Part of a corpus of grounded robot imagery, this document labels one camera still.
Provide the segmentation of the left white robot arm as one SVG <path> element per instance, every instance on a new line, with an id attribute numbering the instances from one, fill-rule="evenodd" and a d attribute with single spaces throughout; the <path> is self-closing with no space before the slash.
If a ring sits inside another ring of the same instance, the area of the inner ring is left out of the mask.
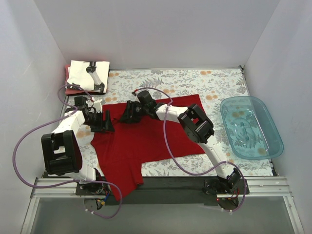
<path id="1" fill-rule="evenodd" d="M 91 100 L 79 96 L 74 106 L 65 110 L 65 119 L 50 134 L 41 137 L 45 169 L 50 176 L 67 176 L 77 180 L 80 188 L 93 195 L 106 193 L 107 186 L 101 181 L 100 172 L 83 162 L 77 142 L 77 133 L 82 125 L 94 133 L 115 131 L 109 111 L 103 112 L 105 100 Z"/>

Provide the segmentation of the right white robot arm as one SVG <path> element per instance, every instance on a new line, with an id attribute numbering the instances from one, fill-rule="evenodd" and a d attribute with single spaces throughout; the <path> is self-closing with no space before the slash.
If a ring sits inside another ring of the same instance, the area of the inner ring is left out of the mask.
<path id="1" fill-rule="evenodd" d="M 215 133 L 214 125 L 197 104 L 192 104 L 189 107 L 176 107 L 172 105 L 172 98 L 169 98 L 168 104 L 158 103 L 152 98 L 149 91 L 143 89 L 135 90 L 132 94 L 138 98 L 138 101 L 126 102 L 121 122 L 137 123 L 143 116 L 162 121 L 165 145 L 172 159 L 175 158 L 169 148 L 166 123 L 168 121 L 179 123 L 187 137 L 205 152 L 213 164 L 211 169 L 198 173 L 198 175 L 205 175 L 212 170 L 216 171 L 216 182 L 208 184 L 205 190 L 212 194 L 222 193 L 232 194 L 232 196 L 247 193 L 247 182 L 240 169 L 217 153 L 208 143 L 208 139 Z"/>

